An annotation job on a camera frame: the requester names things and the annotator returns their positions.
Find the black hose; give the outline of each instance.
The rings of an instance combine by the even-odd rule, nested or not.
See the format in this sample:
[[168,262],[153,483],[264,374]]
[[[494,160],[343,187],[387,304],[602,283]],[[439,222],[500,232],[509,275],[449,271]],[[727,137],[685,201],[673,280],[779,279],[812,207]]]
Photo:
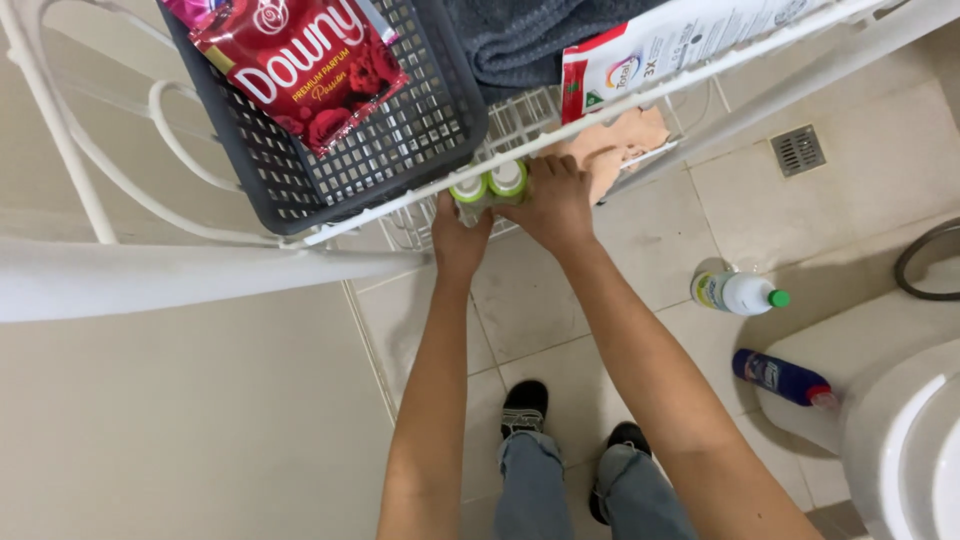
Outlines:
[[897,281],[897,285],[907,292],[911,296],[915,296],[921,300],[932,300],[936,302],[945,302],[945,301],[956,301],[960,300],[960,291],[957,292],[926,292],[918,290],[916,287],[911,285],[906,281],[906,277],[903,275],[906,271],[906,265],[910,263],[910,260],[913,256],[917,255],[921,249],[923,249],[926,244],[929,244],[934,239],[939,238],[947,233],[952,233],[954,231],[960,231],[960,218],[951,219],[946,223],[941,223],[940,225],[930,229],[923,236],[914,240],[903,253],[900,254],[900,257],[897,258],[897,264],[894,264],[894,280]]

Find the blue bottle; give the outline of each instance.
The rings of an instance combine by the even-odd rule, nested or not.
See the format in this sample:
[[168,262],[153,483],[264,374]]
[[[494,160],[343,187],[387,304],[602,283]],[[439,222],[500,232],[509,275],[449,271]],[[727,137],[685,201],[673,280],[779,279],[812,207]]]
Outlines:
[[733,355],[733,373],[797,405],[839,406],[826,379],[786,360],[740,349]]

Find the jeans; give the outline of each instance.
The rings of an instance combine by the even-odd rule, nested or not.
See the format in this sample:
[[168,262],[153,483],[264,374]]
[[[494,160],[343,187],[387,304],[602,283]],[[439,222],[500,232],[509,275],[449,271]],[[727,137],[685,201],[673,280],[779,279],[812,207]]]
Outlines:
[[[557,443],[542,433],[517,431],[503,441],[499,461],[503,495],[493,518],[494,537],[572,539],[573,525],[564,500],[564,466]],[[607,449],[600,459],[596,489],[613,540],[697,538],[660,468],[649,455],[631,446]]]

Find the shoe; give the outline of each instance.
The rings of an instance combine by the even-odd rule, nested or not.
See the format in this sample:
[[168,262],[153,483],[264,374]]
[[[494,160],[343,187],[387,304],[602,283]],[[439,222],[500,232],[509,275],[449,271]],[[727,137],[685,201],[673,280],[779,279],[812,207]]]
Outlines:
[[[650,451],[650,444],[647,443],[647,438],[643,436],[643,431],[640,430],[640,426],[634,424],[633,422],[621,422],[613,428],[613,431],[610,433],[610,438],[607,439],[607,448],[615,444],[625,444],[632,446],[637,450],[653,457],[653,453]],[[590,515],[593,516],[593,519],[600,522],[602,525],[608,526],[607,520],[603,517],[603,513],[600,511],[600,495],[597,493],[596,483],[593,484],[593,489],[590,490]]]
[[548,400],[546,386],[539,380],[518,382],[507,394],[507,401],[503,402],[503,417],[500,421],[503,438],[506,439],[519,430],[543,433]]

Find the floor drain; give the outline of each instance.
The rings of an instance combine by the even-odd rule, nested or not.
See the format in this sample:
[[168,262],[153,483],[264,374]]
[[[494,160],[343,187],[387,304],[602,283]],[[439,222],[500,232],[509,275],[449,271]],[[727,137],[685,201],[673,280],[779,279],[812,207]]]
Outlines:
[[813,125],[770,139],[784,178],[789,178],[827,163]]

